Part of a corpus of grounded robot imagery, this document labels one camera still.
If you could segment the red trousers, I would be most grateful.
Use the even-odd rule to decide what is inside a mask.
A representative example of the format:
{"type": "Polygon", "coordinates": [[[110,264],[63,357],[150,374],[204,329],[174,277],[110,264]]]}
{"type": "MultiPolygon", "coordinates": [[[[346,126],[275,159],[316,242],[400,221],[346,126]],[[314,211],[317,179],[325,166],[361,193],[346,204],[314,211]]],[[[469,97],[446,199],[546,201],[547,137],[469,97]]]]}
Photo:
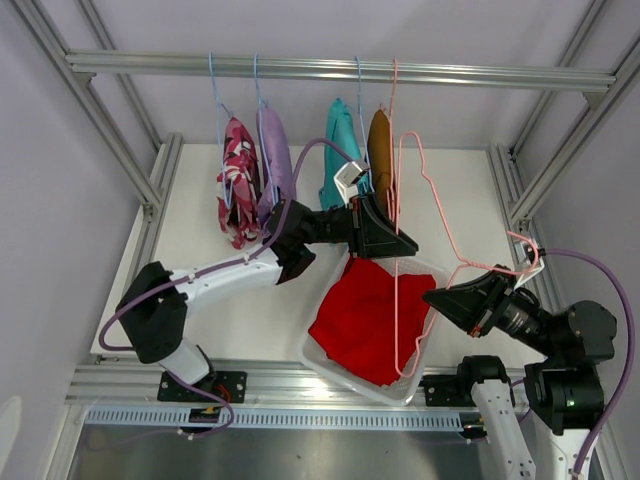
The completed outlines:
{"type": "Polygon", "coordinates": [[[400,379],[415,353],[429,306],[422,295],[436,287],[430,274],[394,278],[372,260],[349,259],[330,287],[308,333],[327,357],[376,386],[400,379]]]}

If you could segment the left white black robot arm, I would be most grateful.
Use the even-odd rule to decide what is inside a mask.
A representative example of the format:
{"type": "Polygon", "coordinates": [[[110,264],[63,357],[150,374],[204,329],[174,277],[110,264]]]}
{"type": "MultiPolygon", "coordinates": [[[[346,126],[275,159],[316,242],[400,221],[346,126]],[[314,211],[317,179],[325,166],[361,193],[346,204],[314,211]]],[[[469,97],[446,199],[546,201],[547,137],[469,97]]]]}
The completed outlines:
{"type": "Polygon", "coordinates": [[[360,259],[410,257],[418,243],[383,213],[376,197],[363,194],[342,207],[314,211],[295,200],[272,210],[268,237],[245,253],[205,267],[169,270],[159,261],[144,266],[120,300],[115,319],[143,364],[157,364],[180,381],[192,400],[215,389],[214,368],[189,341],[185,323],[192,310],[241,291],[298,278],[315,260],[312,244],[344,244],[360,259]]]}

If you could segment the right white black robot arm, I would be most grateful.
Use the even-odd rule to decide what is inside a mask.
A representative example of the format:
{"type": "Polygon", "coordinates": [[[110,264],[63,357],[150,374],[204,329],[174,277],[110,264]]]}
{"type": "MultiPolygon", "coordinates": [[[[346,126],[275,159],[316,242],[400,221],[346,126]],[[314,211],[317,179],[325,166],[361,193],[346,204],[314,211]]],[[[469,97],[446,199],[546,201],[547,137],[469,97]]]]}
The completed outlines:
{"type": "Polygon", "coordinates": [[[453,375],[429,375],[429,406],[475,406],[501,479],[581,479],[589,470],[605,413],[598,364],[614,356],[616,318],[594,301],[555,313],[505,273],[490,271],[450,288],[429,290],[427,305],[473,338],[494,329],[543,355],[521,381],[536,428],[530,451],[514,411],[515,381],[495,355],[468,355],[453,375]]]}

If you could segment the pink floral trousers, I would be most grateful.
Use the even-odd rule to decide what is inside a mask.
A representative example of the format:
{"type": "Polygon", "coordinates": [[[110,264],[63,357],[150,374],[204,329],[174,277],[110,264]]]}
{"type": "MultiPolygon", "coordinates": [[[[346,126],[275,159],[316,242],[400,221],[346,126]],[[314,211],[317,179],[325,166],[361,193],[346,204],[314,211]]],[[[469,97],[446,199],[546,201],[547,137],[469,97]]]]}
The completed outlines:
{"type": "Polygon", "coordinates": [[[231,246],[243,249],[258,239],[258,203],[262,196],[255,143],[245,125],[232,116],[223,138],[217,176],[218,223],[231,246]]]}

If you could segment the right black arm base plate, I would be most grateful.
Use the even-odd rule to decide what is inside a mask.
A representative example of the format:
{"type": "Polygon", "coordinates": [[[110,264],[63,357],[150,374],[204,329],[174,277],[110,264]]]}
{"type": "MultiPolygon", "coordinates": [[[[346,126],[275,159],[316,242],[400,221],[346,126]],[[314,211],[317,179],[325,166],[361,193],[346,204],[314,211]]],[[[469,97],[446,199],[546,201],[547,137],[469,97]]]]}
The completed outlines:
{"type": "Polygon", "coordinates": [[[424,375],[420,381],[427,407],[474,407],[470,387],[457,375],[424,375]]]}

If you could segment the aluminium frame right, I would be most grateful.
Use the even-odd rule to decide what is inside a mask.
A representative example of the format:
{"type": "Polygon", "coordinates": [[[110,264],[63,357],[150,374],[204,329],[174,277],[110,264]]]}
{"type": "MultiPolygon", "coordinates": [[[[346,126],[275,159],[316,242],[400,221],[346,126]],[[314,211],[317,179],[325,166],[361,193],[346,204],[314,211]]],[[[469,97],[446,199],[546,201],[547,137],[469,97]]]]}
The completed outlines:
{"type": "Polygon", "coordinates": [[[590,255],[639,304],[639,4],[590,1],[560,65],[604,68],[607,93],[540,95],[488,158],[508,226],[590,255]]]}

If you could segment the aluminium frame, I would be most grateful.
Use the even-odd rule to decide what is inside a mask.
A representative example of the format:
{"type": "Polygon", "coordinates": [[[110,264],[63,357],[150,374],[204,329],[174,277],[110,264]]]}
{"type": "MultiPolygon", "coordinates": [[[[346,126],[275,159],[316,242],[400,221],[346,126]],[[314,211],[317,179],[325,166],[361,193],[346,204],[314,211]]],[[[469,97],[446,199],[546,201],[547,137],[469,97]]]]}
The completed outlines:
{"type": "Polygon", "coordinates": [[[508,226],[590,255],[639,304],[639,4],[590,1],[560,65],[604,68],[607,93],[540,95],[488,158],[508,226]]]}
{"type": "Polygon", "coordinates": [[[171,132],[162,138],[131,77],[117,74],[115,81],[156,154],[153,171],[150,174],[145,173],[124,133],[92,85],[96,74],[73,70],[70,62],[72,49],[43,3],[9,1],[7,6],[79,104],[92,127],[124,170],[140,201],[139,227],[132,230],[136,243],[130,264],[124,269],[126,276],[123,287],[128,288],[156,252],[184,145],[183,136],[171,132]]]}

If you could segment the aluminium hanging rail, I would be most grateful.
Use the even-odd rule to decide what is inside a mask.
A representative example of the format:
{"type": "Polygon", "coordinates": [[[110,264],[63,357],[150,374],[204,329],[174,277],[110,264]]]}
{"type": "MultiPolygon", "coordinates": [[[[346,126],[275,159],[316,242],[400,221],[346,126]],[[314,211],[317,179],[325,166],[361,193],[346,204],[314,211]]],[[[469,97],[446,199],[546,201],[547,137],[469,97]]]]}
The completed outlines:
{"type": "Polygon", "coordinates": [[[65,60],[76,73],[209,76],[220,78],[362,81],[413,85],[505,88],[533,91],[605,93],[616,81],[607,70],[570,67],[505,67],[337,59],[215,56],[209,53],[161,53],[73,50],[65,60]]]}

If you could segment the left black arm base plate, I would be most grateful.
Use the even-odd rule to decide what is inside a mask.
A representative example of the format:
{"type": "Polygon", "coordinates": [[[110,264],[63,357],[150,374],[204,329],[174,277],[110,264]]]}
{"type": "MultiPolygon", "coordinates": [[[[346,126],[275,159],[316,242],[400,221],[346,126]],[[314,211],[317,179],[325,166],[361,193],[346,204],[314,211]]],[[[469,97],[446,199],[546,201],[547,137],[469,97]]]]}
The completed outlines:
{"type": "MultiPolygon", "coordinates": [[[[199,390],[214,394],[228,403],[242,404],[246,393],[247,373],[243,371],[221,371],[210,374],[195,384],[199,390]]],[[[204,403],[210,398],[181,386],[171,375],[161,375],[157,400],[173,403],[204,403]]]]}

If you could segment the aluminium frame left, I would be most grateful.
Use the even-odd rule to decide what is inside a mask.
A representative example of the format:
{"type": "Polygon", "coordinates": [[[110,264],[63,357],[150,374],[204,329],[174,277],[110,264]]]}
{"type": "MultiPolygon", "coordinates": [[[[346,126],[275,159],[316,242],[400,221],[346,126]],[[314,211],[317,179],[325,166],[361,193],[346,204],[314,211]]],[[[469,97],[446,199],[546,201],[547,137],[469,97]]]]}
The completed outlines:
{"type": "Polygon", "coordinates": [[[70,62],[72,49],[43,3],[9,1],[7,6],[79,104],[92,127],[124,170],[140,201],[139,227],[132,230],[136,243],[130,264],[124,269],[126,276],[123,287],[128,288],[156,252],[184,145],[183,136],[171,132],[162,138],[131,77],[117,74],[115,81],[156,154],[153,171],[150,174],[145,173],[124,133],[92,85],[96,74],[73,70],[70,62]]]}

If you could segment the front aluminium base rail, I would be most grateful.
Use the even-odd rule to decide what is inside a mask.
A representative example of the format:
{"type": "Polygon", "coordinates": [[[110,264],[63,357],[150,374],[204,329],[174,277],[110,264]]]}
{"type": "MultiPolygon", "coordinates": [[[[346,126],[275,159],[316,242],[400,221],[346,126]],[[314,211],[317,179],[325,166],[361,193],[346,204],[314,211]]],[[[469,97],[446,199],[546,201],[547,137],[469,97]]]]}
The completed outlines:
{"type": "MultiPolygon", "coordinates": [[[[309,410],[402,410],[426,406],[423,389],[405,405],[386,405],[332,382],[298,362],[221,360],[218,370],[248,374],[244,405],[309,410]]],[[[157,405],[162,369],[132,358],[106,358],[76,367],[67,405],[157,405]]]]}

